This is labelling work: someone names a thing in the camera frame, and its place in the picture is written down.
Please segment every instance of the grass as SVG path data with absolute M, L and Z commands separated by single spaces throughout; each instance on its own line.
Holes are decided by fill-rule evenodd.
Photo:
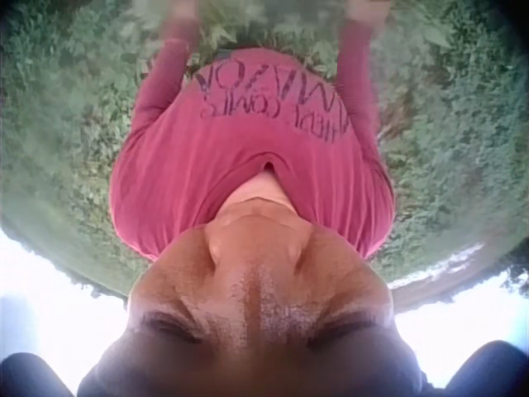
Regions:
M 245 43 L 295 55 L 332 79 L 329 26 L 340 4 L 207 2 L 188 72 Z M 2 27 L 3 227 L 121 294 L 146 263 L 113 233 L 108 178 L 160 45 L 163 9 L 22 0 Z M 484 2 L 401 0 L 373 52 L 380 147 L 398 193 L 395 228 L 373 266 L 395 280 L 476 242 L 498 245 L 501 256 L 527 234 L 529 209 L 527 60 L 512 36 Z

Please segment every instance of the bright sky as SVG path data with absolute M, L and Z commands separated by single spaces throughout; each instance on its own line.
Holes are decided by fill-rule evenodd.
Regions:
M 487 342 L 505 340 L 529 352 L 529 304 L 500 288 L 505 279 L 500 275 L 458 294 L 453 304 L 429 304 L 397 317 L 399 331 L 435 386 L 444 386 Z M 71 390 L 77 390 L 126 322 L 121 300 L 94 299 L 91 291 L 72 285 L 51 263 L 0 231 L 0 359 L 13 352 L 34 352 Z M 20 329 L 13 332 L 19 340 L 9 332 L 13 317 L 6 309 L 6 297 L 23 299 L 31 306 L 35 341 L 21 341 Z

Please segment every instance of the lawn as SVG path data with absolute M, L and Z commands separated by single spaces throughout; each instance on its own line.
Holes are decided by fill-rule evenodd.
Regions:
M 529 213 L 527 60 L 507 26 L 477 0 L 393 3 L 373 44 L 380 148 L 398 194 L 395 228 L 372 260 L 388 281 L 477 242 L 501 256 L 527 235 Z M 340 5 L 204 2 L 188 75 L 245 43 L 332 80 Z M 21 0 L 2 26 L 2 227 L 119 294 L 146 263 L 112 231 L 108 179 L 163 10 L 163 1 Z

